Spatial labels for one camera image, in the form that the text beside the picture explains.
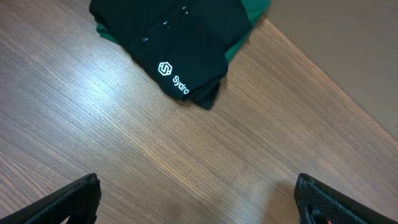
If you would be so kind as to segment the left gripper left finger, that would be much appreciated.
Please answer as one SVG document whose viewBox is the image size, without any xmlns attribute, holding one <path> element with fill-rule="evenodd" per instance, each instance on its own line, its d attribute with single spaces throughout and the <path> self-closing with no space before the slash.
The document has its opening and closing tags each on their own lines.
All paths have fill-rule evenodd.
<svg viewBox="0 0 398 224">
<path fill-rule="evenodd" d="M 100 180 L 91 173 L 2 218 L 1 224 L 94 224 L 100 200 Z"/>
</svg>

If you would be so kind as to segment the green folded shirt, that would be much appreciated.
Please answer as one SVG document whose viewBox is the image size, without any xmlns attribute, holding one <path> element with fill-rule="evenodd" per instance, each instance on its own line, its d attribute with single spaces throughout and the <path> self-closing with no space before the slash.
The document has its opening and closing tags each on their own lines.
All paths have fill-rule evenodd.
<svg viewBox="0 0 398 224">
<path fill-rule="evenodd" d="M 268 11 L 271 0 L 241 0 L 243 7 L 246 11 L 246 15 L 252 24 L 252 27 L 255 27 L 263 15 Z M 99 33 L 99 36 L 107 39 L 115 44 L 119 45 L 119 42 L 116 38 L 111 34 L 111 31 L 104 26 L 104 24 L 97 22 L 96 31 Z M 244 43 L 248 40 L 252 29 L 245 33 L 234 45 L 232 45 L 226 52 L 225 57 L 228 63 L 234 59 L 236 54 L 239 52 Z"/>
</svg>

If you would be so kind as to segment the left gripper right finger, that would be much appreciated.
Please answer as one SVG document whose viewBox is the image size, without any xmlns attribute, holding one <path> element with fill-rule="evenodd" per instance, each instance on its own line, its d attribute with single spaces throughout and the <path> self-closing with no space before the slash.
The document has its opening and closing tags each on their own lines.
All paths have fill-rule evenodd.
<svg viewBox="0 0 398 224">
<path fill-rule="evenodd" d="M 294 199 L 300 224 L 397 224 L 306 173 L 298 175 Z"/>
</svg>

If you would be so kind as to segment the black folded polo shirt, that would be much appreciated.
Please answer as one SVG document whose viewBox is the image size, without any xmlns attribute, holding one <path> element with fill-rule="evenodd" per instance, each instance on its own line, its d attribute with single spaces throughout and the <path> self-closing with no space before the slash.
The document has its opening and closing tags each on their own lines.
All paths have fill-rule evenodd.
<svg viewBox="0 0 398 224">
<path fill-rule="evenodd" d="M 92 0 L 89 10 L 166 94 L 206 110 L 226 51 L 252 28 L 237 0 Z"/>
</svg>

